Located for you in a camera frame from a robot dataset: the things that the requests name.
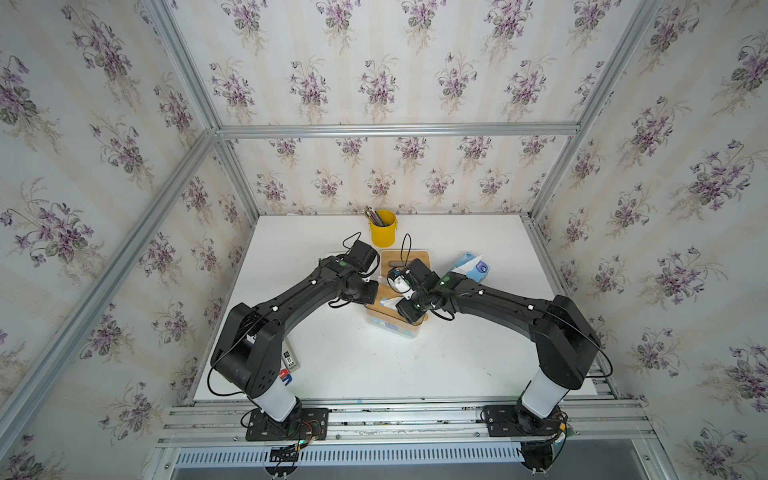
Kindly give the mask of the bamboo tissue box lid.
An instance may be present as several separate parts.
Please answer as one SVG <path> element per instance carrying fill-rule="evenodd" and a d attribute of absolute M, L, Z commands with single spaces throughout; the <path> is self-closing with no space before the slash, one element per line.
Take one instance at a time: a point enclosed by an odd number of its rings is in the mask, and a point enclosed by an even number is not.
<path fill-rule="evenodd" d="M 397 326 L 416 327 L 430 318 L 429 314 L 425 314 L 415 323 L 409 323 L 396 308 L 397 303 L 403 299 L 387 285 L 386 281 L 381 282 L 375 302 L 365 307 L 365 320 L 370 323 L 377 321 Z"/>

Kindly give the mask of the clear plastic tissue box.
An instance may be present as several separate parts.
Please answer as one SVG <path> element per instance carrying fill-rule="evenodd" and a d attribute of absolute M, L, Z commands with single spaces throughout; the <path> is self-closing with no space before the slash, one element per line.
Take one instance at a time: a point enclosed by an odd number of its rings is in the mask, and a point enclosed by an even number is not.
<path fill-rule="evenodd" d="M 425 314 L 416 323 L 408 323 L 399 315 L 396 309 L 396 304 L 401 299 L 403 299 L 401 294 L 392 290 L 386 282 L 382 282 L 378 287 L 375 302 L 372 305 L 365 306 L 365 319 L 368 323 L 379 328 L 405 338 L 414 339 L 418 336 L 421 326 L 429 320 L 430 316 Z"/>

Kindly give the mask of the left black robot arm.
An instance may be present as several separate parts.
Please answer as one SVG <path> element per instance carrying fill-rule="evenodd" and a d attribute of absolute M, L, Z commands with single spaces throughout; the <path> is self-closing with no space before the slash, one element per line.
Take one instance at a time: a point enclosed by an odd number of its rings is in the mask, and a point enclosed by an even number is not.
<path fill-rule="evenodd" d="M 378 282 L 371 278 L 380 254 L 357 240 L 345 252 L 318 261 L 305 278 L 285 292 L 255 306 L 231 308 L 210 358 L 218 373 L 278 423 L 297 417 L 299 399 L 279 378 L 283 341 L 320 307 L 371 305 Z"/>

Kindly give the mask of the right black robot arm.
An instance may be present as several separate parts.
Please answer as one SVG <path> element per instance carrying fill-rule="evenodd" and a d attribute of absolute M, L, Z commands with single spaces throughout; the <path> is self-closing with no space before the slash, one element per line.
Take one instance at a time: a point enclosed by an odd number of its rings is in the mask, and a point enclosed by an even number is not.
<path fill-rule="evenodd" d="M 394 270 L 387 279 L 403 295 L 396 309 L 411 324 L 428 313 L 446 321 L 465 314 L 531 340 L 539 367 L 518 404 L 538 419 L 551 416 L 569 392 L 582 387 L 601 351 L 596 331 L 566 296 L 551 300 L 524 297 L 488 287 L 462 273 L 439 275 L 420 260 Z"/>

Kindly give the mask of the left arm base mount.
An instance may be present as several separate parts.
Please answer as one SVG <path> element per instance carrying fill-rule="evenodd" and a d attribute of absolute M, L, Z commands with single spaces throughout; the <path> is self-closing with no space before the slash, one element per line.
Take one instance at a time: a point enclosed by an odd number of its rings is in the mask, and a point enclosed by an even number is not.
<path fill-rule="evenodd" d="M 286 479 L 298 467 L 304 450 L 313 441 L 326 439 L 329 414 L 327 408 L 302 408 L 297 404 L 283 421 L 277 421 L 253 408 L 240 418 L 240 424 L 249 442 L 287 442 L 270 450 L 265 466 L 273 479 Z"/>

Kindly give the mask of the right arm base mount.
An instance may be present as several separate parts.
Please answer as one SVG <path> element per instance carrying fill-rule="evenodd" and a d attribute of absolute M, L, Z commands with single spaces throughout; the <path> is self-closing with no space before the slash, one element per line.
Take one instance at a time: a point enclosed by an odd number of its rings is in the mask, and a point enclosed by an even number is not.
<path fill-rule="evenodd" d="M 492 438 L 509 438 L 520 444 L 522 465 L 532 474 L 547 474 L 568 438 L 568 415 L 558 406 L 538 418 L 521 401 L 514 405 L 487 405 L 480 421 Z"/>

